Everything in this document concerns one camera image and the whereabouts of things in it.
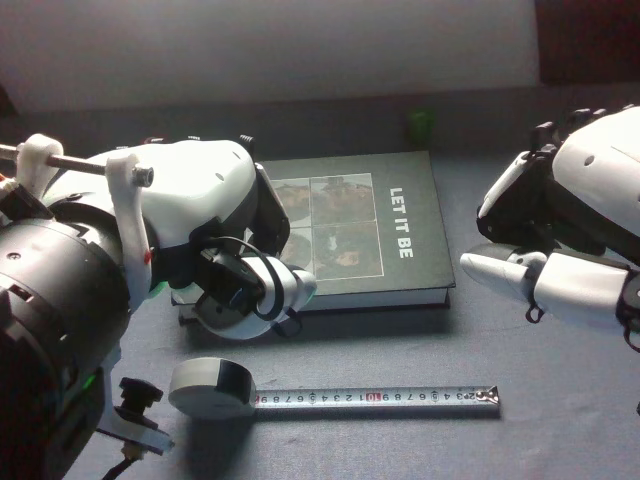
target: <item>book cover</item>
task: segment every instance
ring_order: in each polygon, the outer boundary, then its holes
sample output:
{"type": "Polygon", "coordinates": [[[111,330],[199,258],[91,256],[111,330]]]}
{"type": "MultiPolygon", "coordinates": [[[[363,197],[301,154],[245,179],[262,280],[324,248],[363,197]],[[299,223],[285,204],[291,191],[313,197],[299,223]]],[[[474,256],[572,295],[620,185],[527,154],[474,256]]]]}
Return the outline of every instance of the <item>book cover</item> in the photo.
{"type": "Polygon", "coordinates": [[[263,163],[313,272],[305,310],[443,304],[455,286],[427,152],[263,163]]]}

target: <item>robotic arm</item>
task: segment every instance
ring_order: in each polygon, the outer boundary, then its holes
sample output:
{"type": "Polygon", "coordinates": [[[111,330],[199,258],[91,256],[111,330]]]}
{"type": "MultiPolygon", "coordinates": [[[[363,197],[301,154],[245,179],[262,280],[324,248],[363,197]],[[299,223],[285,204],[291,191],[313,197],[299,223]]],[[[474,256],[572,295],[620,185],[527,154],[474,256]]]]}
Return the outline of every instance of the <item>robotic arm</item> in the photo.
{"type": "Polygon", "coordinates": [[[479,231],[495,244],[462,255],[465,272],[502,295],[586,324],[640,332],[640,272],[602,258],[607,248],[640,264],[640,108],[578,110],[560,140],[537,127],[478,208],[479,231]]]}
{"type": "Polygon", "coordinates": [[[125,378],[122,405],[111,397],[130,316],[163,284],[198,285],[208,329],[238,340],[278,330],[314,294],[313,275],[278,260],[289,222],[243,140],[89,160],[42,135],[0,146],[17,162],[0,176],[0,477],[61,478],[95,430],[124,441],[105,478],[172,447],[144,416],[160,390],[125,378]]]}

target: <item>gray table surface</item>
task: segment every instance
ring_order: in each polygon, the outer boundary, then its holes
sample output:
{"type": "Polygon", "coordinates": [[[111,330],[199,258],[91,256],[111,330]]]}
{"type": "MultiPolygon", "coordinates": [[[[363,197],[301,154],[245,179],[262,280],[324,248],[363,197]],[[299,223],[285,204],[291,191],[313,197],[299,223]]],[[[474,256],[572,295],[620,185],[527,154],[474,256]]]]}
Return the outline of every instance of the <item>gray table surface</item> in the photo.
{"type": "MultiPolygon", "coordinates": [[[[516,152],[432,156],[457,288],[449,310],[309,318],[293,340],[229,343],[181,328],[169,292],[147,302],[122,341],[114,371],[167,389],[173,367],[198,356],[245,365],[258,387],[496,384],[500,419],[280,420],[202,424],[165,399],[150,416],[176,447],[147,455],[138,479],[637,478],[637,354],[619,329],[545,317],[493,295],[458,258],[482,243],[476,205],[516,152]]],[[[94,435],[68,474],[101,478],[120,444],[94,435]]]]}

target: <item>photo grid on book cover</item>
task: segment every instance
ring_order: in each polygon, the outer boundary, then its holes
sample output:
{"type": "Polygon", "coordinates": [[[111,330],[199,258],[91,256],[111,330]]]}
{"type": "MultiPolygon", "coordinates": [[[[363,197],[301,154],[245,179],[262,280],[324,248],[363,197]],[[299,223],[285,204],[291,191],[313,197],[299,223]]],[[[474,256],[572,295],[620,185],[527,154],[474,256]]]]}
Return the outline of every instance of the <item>photo grid on book cover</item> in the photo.
{"type": "Polygon", "coordinates": [[[318,281],[384,275],[370,173],[271,183],[291,224],[284,263],[318,281]]]}

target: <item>bolt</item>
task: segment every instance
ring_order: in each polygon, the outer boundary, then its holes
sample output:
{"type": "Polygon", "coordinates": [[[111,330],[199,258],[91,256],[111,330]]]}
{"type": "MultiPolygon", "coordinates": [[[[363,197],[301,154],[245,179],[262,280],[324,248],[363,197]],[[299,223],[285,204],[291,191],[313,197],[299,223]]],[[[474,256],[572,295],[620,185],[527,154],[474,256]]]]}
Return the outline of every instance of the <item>bolt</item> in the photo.
{"type": "Polygon", "coordinates": [[[153,183],[153,167],[133,167],[133,184],[136,187],[150,187],[153,183]]]}

